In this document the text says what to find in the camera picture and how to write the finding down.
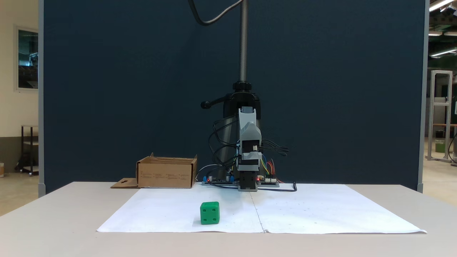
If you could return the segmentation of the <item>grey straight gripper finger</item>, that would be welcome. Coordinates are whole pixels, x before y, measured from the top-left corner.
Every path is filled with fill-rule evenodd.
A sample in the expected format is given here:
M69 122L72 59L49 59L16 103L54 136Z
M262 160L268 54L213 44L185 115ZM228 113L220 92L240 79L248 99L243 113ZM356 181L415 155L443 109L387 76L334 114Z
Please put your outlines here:
M260 129L254 122L248 121L240 127L240 141L257 141L262 140Z

